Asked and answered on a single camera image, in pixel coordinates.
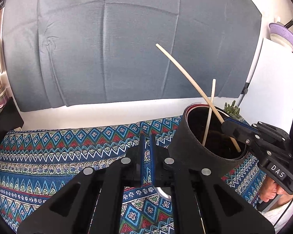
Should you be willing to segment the person's right hand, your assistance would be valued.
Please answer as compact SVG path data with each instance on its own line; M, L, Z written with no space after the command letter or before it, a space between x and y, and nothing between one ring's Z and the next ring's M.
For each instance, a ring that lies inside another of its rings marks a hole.
M268 202L275 198L276 195L285 194L285 190L279 186L273 179L269 176L266 176L260 190L259 190L259 198L263 202Z

